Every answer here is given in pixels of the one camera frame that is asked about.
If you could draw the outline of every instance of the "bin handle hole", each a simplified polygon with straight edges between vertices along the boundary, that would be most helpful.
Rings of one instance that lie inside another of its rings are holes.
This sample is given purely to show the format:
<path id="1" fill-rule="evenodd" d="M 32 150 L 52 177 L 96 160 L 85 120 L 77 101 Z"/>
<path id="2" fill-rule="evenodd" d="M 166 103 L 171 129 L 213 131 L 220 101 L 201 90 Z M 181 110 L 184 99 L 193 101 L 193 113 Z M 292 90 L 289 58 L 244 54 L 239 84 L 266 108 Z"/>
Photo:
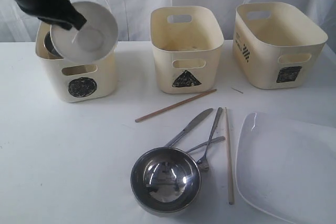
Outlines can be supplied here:
<path id="1" fill-rule="evenodd" d="M 76 74 L 92 73 L 97 70 L 97 65 L 80 65 L 69 68 L 63 68 L 62 74 L 65 76 L 74 76 Z"/>
<path id="2" fill-rule="evenodd" d="M 168 23 L 190 23 L 192 20 L 191 15 L 170 15 L 167 17 Z"/>
<path id="3" fill-rule="evenodd" d="M 195 69 L 204 68 L 206 61 L 203 59 L 191 59 L 191 60 L 174 60 L 173 68 L 176 69 Z"/>
<path id="4" fill-rule="evenodd" d="M 288 63 L 304 63 L 311 59 L 311 54 L 301 53 L 301 54 L 286 54 L 281 55 L 278 62 L 281 64 Z"/>
<path id="5" fill-rule="evenodd" d="M 271 12 L 269 10 L 260 10 L 256 12 L 248 12 L 246 16 L 248 20 L 267 19 L 271 16 Z"/>

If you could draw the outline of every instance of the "plastic storage bin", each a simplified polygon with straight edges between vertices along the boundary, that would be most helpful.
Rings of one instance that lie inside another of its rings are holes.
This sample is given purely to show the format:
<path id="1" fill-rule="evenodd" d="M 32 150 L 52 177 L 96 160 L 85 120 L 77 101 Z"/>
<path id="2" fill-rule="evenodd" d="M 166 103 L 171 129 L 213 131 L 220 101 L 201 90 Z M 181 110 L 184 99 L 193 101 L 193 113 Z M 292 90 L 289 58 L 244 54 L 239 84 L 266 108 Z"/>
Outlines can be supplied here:
<path id="1" fill-rule="evenodd" d="M 179 6 L 153 11 L 151 41 L 162 91 L 203 92 L 214 85 L 224 37 L 209 9 Z"/>
<path id="2" fill-rule="evenodd" d="M 237 7 L 233 54 L 261 89 L 303 84 L 328 36 L 296 7 L 251 3 Z"/>
<path id="3" fill-rule="evenodd" d="M 118 80 L 114 52 L 90 65 L 77 66 L 47 51 L 44 39 L 49 30 L 48 24 L 41 23 L 35 50 L 61 100 L 79 102 L 106 96 L 116 89 Z"/>

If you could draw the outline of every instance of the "transparent plate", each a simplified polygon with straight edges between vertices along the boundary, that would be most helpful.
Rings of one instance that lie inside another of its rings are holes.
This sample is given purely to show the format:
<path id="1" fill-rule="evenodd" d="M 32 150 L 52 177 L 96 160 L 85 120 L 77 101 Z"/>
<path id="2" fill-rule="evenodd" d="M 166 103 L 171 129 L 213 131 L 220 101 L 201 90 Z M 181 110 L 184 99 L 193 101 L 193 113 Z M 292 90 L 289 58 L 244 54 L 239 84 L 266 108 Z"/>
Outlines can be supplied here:
<path id="1" fill-rule="evenodd" d="M 336 129 L 251 113 L 236 181 L 253 207 L 297 224 L 336 223 Z"/>

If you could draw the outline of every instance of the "black circle label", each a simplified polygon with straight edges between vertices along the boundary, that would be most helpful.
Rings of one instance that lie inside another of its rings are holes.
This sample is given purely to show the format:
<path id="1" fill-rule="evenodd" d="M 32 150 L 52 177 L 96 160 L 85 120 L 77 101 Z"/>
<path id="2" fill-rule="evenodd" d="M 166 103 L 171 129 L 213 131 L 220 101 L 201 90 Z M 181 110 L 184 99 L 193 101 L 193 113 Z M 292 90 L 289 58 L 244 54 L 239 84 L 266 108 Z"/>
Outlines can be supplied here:
<path id="1" fill-rule="evenodd" d="M 68 90 L 73 97 L 87 97 L 97 90 L 97 83 L 91 78 L 81 77 L 70 81 Z"/>

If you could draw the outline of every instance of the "white bowl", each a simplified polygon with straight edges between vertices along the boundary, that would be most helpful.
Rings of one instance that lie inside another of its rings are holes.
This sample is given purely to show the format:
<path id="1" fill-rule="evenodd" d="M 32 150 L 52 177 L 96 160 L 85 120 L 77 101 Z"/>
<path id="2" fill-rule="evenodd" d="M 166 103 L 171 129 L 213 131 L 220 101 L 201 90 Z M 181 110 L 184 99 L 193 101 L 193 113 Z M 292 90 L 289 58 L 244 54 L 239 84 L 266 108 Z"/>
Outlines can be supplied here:
<path id="1" fill-rule="evenodd" d="M 73 6 L 87 22 L 79 31 L 51 25 L 50 36 L 56 51 L 73 63 L 90 64 L 103 59 L 114 50 L 118 41 L 116 19 L 97 3 L 75 2 Z"/>

